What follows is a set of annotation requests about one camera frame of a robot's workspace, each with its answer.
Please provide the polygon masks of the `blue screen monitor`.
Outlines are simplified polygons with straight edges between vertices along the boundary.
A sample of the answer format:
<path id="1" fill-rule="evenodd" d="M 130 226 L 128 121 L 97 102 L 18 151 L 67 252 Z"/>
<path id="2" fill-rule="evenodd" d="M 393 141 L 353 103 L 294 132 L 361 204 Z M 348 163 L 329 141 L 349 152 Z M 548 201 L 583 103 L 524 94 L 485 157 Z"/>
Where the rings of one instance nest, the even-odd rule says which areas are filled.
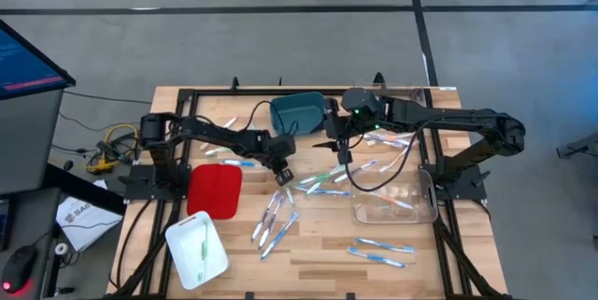
<path id="1" fill-rule="evenodd" d="M 76 80 L 0 20 L 0 100 L 75 87 Z"/>

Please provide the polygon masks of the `red plastic bin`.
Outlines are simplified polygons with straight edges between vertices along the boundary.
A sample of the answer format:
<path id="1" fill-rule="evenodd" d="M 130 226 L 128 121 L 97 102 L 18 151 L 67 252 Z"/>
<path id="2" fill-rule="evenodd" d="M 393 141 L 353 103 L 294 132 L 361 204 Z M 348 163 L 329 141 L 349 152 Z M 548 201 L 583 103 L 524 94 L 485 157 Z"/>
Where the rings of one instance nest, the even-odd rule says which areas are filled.
<path id="1" fill-rule="evenodd" d="M 204 211 L 213 220 L 229 220 L 236 214 L 242 187 L 242 171 L 228 164 L 201 164 L 191 172 L 186 211 Z"/>

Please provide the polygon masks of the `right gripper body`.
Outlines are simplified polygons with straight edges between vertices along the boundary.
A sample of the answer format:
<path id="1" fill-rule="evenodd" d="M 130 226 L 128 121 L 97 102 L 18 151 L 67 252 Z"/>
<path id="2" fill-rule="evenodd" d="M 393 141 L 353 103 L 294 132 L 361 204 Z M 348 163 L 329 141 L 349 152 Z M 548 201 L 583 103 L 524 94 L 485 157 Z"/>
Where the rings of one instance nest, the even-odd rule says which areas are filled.
<path id="1" fill-rule="evenodd" d="M 328 112 L 335 114 L 335 137 L 329 137 L 331 141 L 339 142 L 339 150 L 333 150 L 337 153 L 337 160 L 340 164 L 350 164 L 352 155 L 349 150 L 349 140 L 355 136 L 352 130 L 352 121 L 350 116 L 340 116 L 339 106 L 336 99 L 328 99 Z"/>

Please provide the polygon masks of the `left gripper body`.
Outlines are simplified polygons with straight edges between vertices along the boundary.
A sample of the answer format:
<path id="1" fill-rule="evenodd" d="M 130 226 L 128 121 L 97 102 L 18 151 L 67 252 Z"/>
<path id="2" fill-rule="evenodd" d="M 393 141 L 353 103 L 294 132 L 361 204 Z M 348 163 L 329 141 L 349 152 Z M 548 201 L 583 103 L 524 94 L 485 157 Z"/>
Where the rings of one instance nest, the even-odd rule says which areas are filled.
<path id="1" fill-rule="evenodd" d="M 288 167 L 287 158 L 293 155 L 293 150 L 270 150 L 269 151 L 269 168 L 274 173 L 284 171 Z"/>

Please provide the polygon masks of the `black stand leg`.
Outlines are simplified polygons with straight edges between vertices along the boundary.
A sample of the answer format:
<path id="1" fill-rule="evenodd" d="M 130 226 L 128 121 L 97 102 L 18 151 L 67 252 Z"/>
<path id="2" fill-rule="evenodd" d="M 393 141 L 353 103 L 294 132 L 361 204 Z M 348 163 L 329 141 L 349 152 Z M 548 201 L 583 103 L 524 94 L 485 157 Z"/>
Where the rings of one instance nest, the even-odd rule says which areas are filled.
<path id="1" fill-rule="evenodd" d="M 570 159 L 576 154 L 598 158 L 598 132 L 577 141 L 563 144 L 556 151 L 558 157 L 561 159 Z"/>

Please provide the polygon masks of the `white plastic bin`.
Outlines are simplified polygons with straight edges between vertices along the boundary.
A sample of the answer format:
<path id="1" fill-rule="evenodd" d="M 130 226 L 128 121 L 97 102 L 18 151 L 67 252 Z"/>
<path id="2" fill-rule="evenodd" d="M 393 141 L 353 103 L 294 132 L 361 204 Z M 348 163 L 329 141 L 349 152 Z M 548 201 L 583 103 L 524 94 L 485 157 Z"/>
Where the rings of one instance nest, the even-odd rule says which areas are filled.
<path id="1" fill-rule="evenodd" d="M 205 221 L 208 224 L 206 278 L 201 283 L 198 272 L 201 269 L 201 236 Z M 186 290 L 206 284 L 229 268 L 229 259 L 214 222 L 204 211 L 170 225 L 165 238 L 181 285 Z"/>

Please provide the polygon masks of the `clear plastic bin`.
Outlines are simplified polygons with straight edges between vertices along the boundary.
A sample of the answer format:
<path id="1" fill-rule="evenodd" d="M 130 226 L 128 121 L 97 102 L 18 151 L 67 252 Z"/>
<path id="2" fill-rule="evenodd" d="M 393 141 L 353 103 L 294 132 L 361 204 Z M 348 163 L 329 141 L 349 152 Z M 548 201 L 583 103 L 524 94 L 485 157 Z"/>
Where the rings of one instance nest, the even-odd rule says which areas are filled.
<path id="1" fill-rule="evenodd" d="M 388 195 L 414 207 L 398 207 L 370 193 Z M 438 203 L 431 175 L 422 169 L 400 174 L 384 187 L 364 192 L 351 188 L 353 219 L 361 224 L 431 223 L 438 217 Z"/>
<path id="2" fill-rule="evenodd" d="M 389 86 L 378 80 L 347 90 L 342 106 L 350 114 L 351 125 L 362 133 L 380 129 L 416 133 L 431 118 L 422 96 L 422 88 Z"/>

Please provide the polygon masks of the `teal plastic bin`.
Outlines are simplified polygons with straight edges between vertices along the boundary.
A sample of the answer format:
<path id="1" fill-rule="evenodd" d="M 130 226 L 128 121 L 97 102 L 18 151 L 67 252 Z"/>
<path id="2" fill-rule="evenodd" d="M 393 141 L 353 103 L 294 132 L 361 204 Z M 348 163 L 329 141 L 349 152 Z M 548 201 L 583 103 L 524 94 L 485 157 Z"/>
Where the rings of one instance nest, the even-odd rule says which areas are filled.
<path id="1" fill-rule="evenodd" d="M 271 122 L 277 134 L 307 136 L 323 129 L 324 97 L 321 93 L 297 93 L 270 101 Z"/>

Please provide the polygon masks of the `blue toothbrush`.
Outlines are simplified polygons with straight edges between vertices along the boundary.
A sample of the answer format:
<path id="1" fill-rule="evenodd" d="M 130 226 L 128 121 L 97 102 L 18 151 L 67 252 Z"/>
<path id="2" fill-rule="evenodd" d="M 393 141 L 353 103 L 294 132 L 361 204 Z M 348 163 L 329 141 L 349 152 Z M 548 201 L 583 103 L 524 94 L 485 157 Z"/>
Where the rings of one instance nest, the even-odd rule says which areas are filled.
<path id="1" fill-rule="evenodd" d="M 272 242 L 266 247 L 265 251 L 262 253 L 260 260 L 265 261 L 267 257 L 270 255 L 272 250 L 279 244 L 282 238 L 288 233 L 289 229 L 292 225 L 296 222 L 298 218 L 298 213 L 294 211 L 291 216 L 289 217 L 288 221 L 284 224 L 284 226 L 279 230 L 275 238 Z"/>
<path id="2" fill-rule="evenodd" d="M 336 190 L 321 190 L 317 189 L 314 190 L 312 193 L 308 191 L 307 188 L 303 187 L 294 187 L 295 190 L 305 193 L 306 195 L 331 195 L 331 196 L 351 196 L 350 192 L 346 191 L 336 191 Z"/>
<path id="3" fill-rule="evenodd" d="M 223 159 L 220 161 L 220 164 L 234 165 L 234 166 L 240 166 L 240 167 L 252 167 L 252 168 L 263 167 L 261 164 L 253 162 L 253 161 L 237 160 L 237 159 Z"/>
<path id="4" fill-rule="evenodd" d="M 380 241 L 376 241 L 373 239 L 367 239 L 367 238 L 362 238 L 362 237 L 356 237 L 355 242 L 376 246 L 376 247 L 379 247 L 379 248 L 382 248 L 385 250 L 391 250 L 394 252 L 402 252 L 402 253 L 415 253 L 416 252 L 416 249 L 413 247 L 410 247 L 410 246 L 395 246 L 395 245 L 388 244 L 385 242 L 380 242 Z"/>
<path id="5" fill-rule="evenodd" d="M 386 258 L 383 256 L 379 256 L 379 255 L 375 255 L 372 253 L 364 253 L 364 252 L 361 252 L 358 249 L 353 248 L 353 247 L 348 247 L 347 252 L 349 254 L 362 257 L 369 261 L 373 261 L 373 262 L 377 262 L 377 263 L 381 263 L 381 264 L 387 264 L 387 265 L 391 265 L 391 266 L 394 266 L 397 268 L 406 268 L 406 264 L 404 264 L 404 263 L 400 263 L 400 262 L 394 261 L 392 259 L 389 259 L 389 258 Z"/>

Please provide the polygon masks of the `black computer mouse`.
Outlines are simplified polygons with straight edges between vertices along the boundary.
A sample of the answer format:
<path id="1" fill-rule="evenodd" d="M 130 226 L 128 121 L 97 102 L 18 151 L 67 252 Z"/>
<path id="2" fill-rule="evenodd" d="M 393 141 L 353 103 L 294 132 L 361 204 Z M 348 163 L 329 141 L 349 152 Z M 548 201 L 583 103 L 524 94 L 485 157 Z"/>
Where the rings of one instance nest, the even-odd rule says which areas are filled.
<path id="1" fill-rule="evenodd" d="M 31 277 L 38 250 L 34 245 L 16 249 L 8 258 L 0 277 L 0 289 L 8 294 L 21 291 Z"/>

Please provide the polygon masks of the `white printed paper sheet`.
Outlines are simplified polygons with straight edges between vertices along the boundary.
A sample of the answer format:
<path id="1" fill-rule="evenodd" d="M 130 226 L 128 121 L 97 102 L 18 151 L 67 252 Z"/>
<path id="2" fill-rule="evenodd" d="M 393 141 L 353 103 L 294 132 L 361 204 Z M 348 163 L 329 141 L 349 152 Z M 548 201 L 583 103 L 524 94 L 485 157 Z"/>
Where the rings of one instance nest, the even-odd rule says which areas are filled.
<path id="1" fill-rule="evenodd" d="M 119 214 L 73 197 L 67 197 L 56 214 L 56 222 L 75 251 L 86 250 L 121 220 Z"/>

